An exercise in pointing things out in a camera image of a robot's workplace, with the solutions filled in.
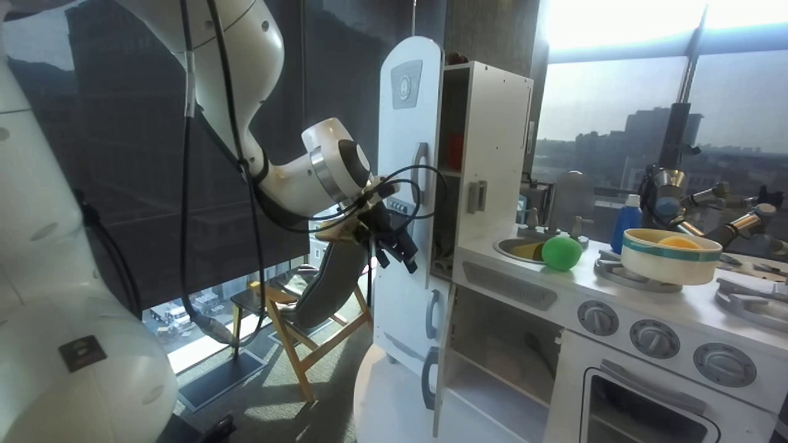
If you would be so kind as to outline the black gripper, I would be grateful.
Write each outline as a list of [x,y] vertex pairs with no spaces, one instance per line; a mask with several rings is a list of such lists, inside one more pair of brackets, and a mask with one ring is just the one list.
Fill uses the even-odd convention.
[[400,261],[410,272],[419,269],[416,243],[410,233],[412,216],[374,204],[364,215],[364,224],[371,232],[374,259],[382,269],[387,269],[389,261]]

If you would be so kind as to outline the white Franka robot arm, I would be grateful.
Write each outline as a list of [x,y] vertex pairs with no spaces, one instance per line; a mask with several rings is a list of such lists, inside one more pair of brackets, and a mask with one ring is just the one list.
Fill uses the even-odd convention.
[[[185,114],[224,142],[258,204],[302,221],[380,179],[334,120],[277,164],[251,135],[283,71],[264,0],[117,0],[185,68]],[[18,76],[0,64],[0,443],[155,443],[177,402],[167,352],[105,282],[87,215]]]

